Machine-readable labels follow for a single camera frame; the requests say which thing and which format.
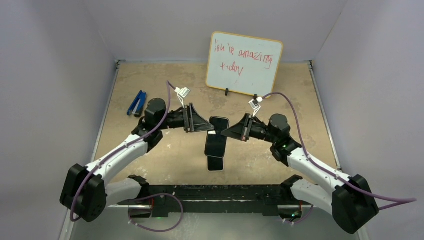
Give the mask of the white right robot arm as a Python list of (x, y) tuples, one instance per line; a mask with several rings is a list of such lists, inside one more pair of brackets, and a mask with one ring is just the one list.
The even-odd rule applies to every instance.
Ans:
[(313, 182), (298, 179), (281, 189), (280, 196), (288, 204), (296, 200), (307, 202), (330, 215), (346, 233), (354, 234), (380, 211), (372, 197), (367, 180), (361, 175), (350, 176), (311, 154), (290, 135), (291, 127), (285, 115), (273, 114), (268, 124), (245, 114), (240, 122), (223, 130), (225, 137), (246, 142), (250, 138), (271, 143), (274, 159)]

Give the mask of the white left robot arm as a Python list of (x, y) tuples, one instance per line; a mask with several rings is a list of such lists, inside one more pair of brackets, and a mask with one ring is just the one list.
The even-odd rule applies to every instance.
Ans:
[(151, 99), (136, 128), (116, 148), (85, 166), (75, 164), (67, 173), (59, 202), (78, 219), (97, 219), (112, 198), (107, 193), (111, 180), (133, 161), (148, 154), (163, 139), (163, 130), (182, 128), (187, 133), (213, 131), (192, 103), (177, 110), (161, 98)]

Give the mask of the blue and black stapler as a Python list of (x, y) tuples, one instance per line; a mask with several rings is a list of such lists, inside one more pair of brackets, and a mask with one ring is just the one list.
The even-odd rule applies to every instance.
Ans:
[(140, 118), (143, 113), (146, 99), (147, 93), (145, 91), (140, 90), (137, 96), (134, 98), (133, 102), (131, 103), (130, 107), (128, 108), (126, 115), (134, 115), (136, 118)]

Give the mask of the whiteboard with red writing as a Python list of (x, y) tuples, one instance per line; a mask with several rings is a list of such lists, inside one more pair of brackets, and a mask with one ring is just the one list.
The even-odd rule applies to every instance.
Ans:
[(215, 31), (205, 83), (214, 89), (262, 97), (274, 88), (283, 49), (279, 40)]

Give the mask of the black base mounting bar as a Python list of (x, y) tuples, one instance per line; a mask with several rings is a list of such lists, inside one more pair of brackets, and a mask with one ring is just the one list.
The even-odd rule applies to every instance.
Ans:
[(271, 185), (148, 185), (119, 205), (152, 207), (151, 216), (170, 213), (261, 214), (296, 220), (308, 205), (293, 197), (286, 183)]

